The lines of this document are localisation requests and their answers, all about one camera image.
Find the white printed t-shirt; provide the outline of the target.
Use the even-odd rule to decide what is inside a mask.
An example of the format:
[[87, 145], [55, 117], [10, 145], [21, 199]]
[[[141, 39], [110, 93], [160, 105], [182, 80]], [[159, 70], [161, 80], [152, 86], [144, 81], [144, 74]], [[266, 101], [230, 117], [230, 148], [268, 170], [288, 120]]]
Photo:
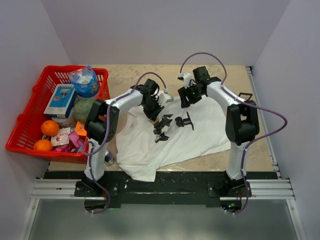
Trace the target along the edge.
[[203, 97], [188, 108], [181, 108], [179, 97], [167, 104], [159, 114], [173, 118], [190, 116], [193, 126], [178, 127], [175, 121], [163, 131], [168, 137], [159, 141], [154, 126], [141, 106], [127, 112], [125, 127], [116, 134], [116, 160], [119, 167], [133, 180], [154, 182], [157, 169], [229, 150], [226, 117], [221, 106], [212, 98]]

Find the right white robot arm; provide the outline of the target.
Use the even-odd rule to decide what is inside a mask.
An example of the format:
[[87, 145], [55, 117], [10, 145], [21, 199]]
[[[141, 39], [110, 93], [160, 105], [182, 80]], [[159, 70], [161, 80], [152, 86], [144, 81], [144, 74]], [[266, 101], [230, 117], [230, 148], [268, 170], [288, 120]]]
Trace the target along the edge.
[[194, 69], [192, 74], [179, 73], [177, 79], [184, 83], [178, 90], [182, 108], [188, 108], [206, 96], [226, 111], [225, 134], [231, 142], [226, 174], [230, 180], [223, 183], [222, 189], [227, 196], [233, 197], [241, 190], [238, 180], [246, 176], [246, 146], [260, 132], [256, 103], [224, 88], [221, 79], [211, 77], [205, 66]]

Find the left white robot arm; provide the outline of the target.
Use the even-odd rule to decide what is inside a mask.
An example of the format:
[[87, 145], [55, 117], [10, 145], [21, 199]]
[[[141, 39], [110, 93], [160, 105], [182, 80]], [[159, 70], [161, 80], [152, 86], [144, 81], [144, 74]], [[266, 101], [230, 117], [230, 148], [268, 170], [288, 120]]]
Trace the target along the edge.
[[142, 106], [146, 117], [155, 121], [165, 104], [172, 99], [167, 89], [159, 90], [155, 81], [147, 79], [144, 84], [135, 85], [116, 98], [93, 102], [84, 125], [89, 145], [84, 171], [89, 179], [85, 188], [88, 193], [99, 196], [104, 190], [104, 184], [99, 179], [104, 175], [108, 143], [116, 135], [119, 117], [133, 107]]

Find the blue red drink can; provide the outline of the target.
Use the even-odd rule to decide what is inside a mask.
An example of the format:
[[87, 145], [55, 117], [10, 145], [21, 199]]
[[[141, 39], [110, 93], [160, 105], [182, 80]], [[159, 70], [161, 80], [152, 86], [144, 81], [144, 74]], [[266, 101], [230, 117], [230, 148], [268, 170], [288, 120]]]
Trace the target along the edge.
[[107, 148], [105, 151], [104, 163], [106, 165], [112, 165], [115, 162], [115, 158], [111, 151]]

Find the blue plastic bag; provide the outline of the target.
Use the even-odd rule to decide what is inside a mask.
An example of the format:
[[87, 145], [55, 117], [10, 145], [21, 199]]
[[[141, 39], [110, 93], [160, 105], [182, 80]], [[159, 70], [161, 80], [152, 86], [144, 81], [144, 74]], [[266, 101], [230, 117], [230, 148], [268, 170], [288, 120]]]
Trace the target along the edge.
[[98, 94], [100, 86], [97, 75], [90, 65], [71, 71], [67, 75], [80, 97], [89, 99]]

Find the orange packet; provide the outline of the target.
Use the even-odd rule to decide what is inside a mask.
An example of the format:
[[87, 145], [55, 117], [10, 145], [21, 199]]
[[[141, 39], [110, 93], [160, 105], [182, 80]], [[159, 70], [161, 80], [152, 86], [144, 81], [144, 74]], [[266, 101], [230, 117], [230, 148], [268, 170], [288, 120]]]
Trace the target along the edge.
[[74, 131], [78, 136], [85, 137], [87, 135], [87, 131], [85, 130], [85, 125], [81, 122], [77, 122]]

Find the pink packet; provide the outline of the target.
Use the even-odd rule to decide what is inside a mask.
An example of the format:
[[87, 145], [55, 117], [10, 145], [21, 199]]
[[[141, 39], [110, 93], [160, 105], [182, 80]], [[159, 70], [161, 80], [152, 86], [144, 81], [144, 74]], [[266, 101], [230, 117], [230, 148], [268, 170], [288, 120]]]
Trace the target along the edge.
[[54, 152], [58, 153], [73, 153], [85, 143], [84, 137], [79, 136], [75, 131], [70, 132], [68, 135], [69, 144], [53, 147]]

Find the blue white razor box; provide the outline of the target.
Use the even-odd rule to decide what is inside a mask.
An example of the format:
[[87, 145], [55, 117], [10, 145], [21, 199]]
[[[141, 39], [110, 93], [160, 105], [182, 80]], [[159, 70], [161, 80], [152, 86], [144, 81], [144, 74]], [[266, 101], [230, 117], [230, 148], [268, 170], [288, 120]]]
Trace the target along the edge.
[[73, 84], [58, 84], [43, 114], [49, 118], [67, 119], [76, 97], [77, 93]]

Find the red white snack packet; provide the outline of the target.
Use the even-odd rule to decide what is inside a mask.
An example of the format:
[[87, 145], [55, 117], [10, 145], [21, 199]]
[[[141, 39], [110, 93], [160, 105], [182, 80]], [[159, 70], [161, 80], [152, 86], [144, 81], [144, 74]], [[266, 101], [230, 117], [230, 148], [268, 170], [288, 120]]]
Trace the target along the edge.
[[53, 147], [63, 146], [69, 144], [69, 134], [71, 132], [71, 128], [61, 128], [57, 135], [52, 136], [50, 141]]

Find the red plastic basket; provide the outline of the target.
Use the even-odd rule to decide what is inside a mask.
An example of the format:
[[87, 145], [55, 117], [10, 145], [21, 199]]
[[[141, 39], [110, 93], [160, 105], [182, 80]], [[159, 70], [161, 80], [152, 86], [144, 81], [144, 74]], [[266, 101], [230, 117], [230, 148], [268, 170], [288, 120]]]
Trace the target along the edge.
[[16, 124], [5, 145], [8, 151], [27, 154], [46, 161], [86, 164], [87, 156], [82, 152], [36, 151], [33, 149], [36, 141], [43, 136], [41, 124], [48, 118], [43, 112], [57, 84], [68, 83], [68, 73], [82, 68], [82, 65], [48, 65], [32, 87], [31, 97], [22, 114], [16, 119]]

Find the upper orange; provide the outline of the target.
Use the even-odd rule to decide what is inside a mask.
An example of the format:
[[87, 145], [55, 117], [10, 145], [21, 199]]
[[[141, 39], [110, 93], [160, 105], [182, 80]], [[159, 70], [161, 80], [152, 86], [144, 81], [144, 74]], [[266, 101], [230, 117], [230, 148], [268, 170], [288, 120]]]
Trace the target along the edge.
[[56, 121], [46, 120], [42, 123], [40, 129], [43, 135], [52, 137], [59, 133], [60, 126]]

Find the orange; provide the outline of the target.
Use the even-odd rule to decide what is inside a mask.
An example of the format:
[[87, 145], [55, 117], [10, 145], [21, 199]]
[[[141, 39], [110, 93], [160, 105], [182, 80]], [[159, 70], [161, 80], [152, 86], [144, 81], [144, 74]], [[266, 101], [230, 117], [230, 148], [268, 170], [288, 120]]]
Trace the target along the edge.
[[60, 126], [56, 121], [46, 120], [42, 123], [40, 129], [43, 135], [52, 137], [59, 133]]
[[40, 139], [35, 142], [33, 145], [35, 151], [47, 151], [50, 152], [53, 150], [53, 144], [48, 139]]

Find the lower orange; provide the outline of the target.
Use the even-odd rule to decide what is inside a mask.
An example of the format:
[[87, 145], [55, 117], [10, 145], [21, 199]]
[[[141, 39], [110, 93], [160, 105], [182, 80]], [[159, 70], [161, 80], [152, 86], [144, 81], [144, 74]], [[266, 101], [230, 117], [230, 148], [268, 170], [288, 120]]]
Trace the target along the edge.
[[35, 142], [33, 145], [35, 151], [47, 151], [50, 152], [53, 150], [53, 144], [48, 139], [40, 139]]

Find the black metal bracket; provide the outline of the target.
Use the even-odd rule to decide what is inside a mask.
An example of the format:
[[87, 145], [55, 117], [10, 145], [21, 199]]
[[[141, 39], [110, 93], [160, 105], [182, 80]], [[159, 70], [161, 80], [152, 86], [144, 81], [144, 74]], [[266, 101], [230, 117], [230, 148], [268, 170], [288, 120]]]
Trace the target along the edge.
[[238, 94], [238, 97], [244, 99], [247, 102], [251, 100], [251, 98], [253, 97], [253, 94], [248, 92], [240, 92]]

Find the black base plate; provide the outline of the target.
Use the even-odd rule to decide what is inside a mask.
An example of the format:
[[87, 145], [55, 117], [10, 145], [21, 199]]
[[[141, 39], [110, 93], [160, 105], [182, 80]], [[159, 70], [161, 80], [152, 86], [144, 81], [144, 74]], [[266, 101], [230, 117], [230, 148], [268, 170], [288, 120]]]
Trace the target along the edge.
[[225, 172], [158, 172], [153, 182], [145, 182], [122, 171], [106, 171], [97, 181], [83, 176], [75, 184], [74, 195], [87, 200], [103, 198], [110, 208], [150, 204], [237, 209], [252, 191], [249, 182], [228, 180]]

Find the aluminium rail frame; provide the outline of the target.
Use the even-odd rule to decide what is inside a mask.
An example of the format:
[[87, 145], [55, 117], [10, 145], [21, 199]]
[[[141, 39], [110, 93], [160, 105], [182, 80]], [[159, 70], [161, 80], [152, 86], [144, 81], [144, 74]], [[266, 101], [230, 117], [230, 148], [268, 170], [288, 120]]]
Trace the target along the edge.
[[223, 207], [122, 204], [102, 214], [103, 198], [76, 197], [79, 171], [49, 171], [35, 181], [22, 240], [304, 240], [292, 183], [283, 178], [267, 142], [272, 171], [249, 172], [252, 196], [236, 216]]

